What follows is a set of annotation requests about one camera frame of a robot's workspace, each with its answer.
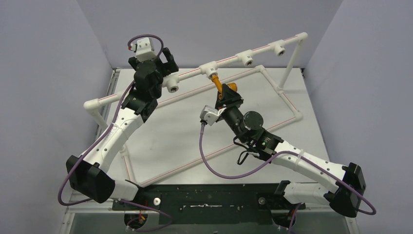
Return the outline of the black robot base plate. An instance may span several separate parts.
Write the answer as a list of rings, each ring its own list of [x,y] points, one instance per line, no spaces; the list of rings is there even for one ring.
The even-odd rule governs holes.
[[[297,220],[297,206],[282,197],[286,183],[150,185],[133,202],[161,210],[159,224],[277,224]]]

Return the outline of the yellow plastic water faucet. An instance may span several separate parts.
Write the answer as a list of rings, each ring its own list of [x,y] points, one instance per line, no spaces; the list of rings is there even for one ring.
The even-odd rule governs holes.
[[[212,74],[210,77],[210,80],[215,84],[217,90],[218,90],[218,98],[222,99],[223,98],[223,85],[219,80],[219,77],[216,74]],[[237,92],[238,88],[235,83],[228,83],[226,84],[231,90]]]

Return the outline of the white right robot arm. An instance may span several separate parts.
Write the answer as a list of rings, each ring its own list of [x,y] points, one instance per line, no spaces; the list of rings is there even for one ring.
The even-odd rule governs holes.
[[[217,93],[215,113],[218,121],[224,120],[235,137],[233,142],[244,148],[247,155],[293,170],[315,181],[314,186],[289,182],[274,194],[280,208],[291,203],[315,203],[330,206],[346,217],[356,217],[362,212],[360,205],[366,190],[362,168],[355,164],[337,164],[323,160],[298,149],[263,127],[263,117],[255,112],[242,113],[244,100],[236,85],[223,84]]]

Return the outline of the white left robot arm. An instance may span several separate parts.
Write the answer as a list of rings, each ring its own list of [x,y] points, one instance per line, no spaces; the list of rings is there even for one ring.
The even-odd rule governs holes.
[[[164,78],[179,70],[169,48],[163,48],[162,54],[166,62],[158,56],[145,61],[129,58],[135,70],[134,81],[121,96],[112,123],[81,156],[70,156],[66,161],[68,177],[65,182],[88,200],[103,203],[108,199],[123,199],[132,209],[143,206],[144,195],[138,192],[138,186],[126,180],[115,180],[107,172],[129,137],[157,107]]]

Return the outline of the white PVC pipe frame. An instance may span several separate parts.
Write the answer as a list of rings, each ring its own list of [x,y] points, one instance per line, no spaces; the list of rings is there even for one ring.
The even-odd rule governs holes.
[[[217,62],[222,82],[238,84],[244,103],[243,112],[259,112],[264,127],[282,136],[309,132],[314,113],[304,87],[303,76],[294,63],[307,33],[272,42],[253,49],[257,55],[272,51],[277,45],[295,44],[286,68],[229,68],[238,60],[232,56]],[[181,90],[163,93],[150,119],[136,130],[125,147],[114,157],[108,175],[116,181],[128,179],[141,186],[151,184],[225,183],[204,165],[199,154],[199,114],[205,105],[214,105],[217,90],[199,68],[182,69]]]

